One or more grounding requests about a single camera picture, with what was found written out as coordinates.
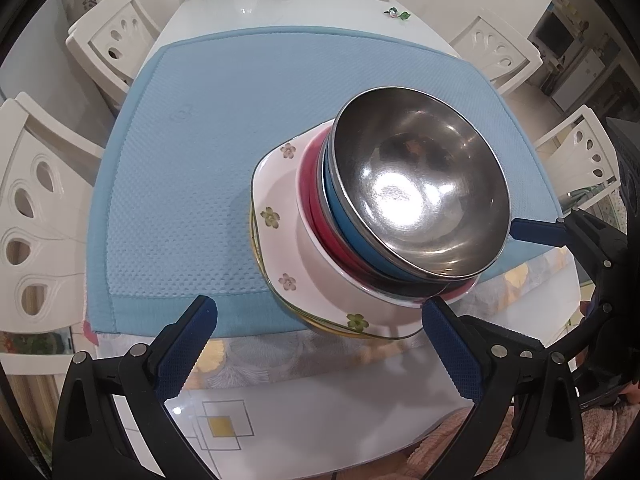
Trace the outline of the person right hand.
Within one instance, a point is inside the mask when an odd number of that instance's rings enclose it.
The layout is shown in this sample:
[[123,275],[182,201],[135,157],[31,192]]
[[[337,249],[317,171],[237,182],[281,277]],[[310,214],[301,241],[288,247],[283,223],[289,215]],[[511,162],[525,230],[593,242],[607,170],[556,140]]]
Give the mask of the person right hand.
[[[582,300],[579,304],[579,312],[585,318],[591,310],[591,302]],[[620,400],[624,400],[630,405],[638,405],[640,403],[640,389],[638,382],[630,382],[625,388],[618,393]]]

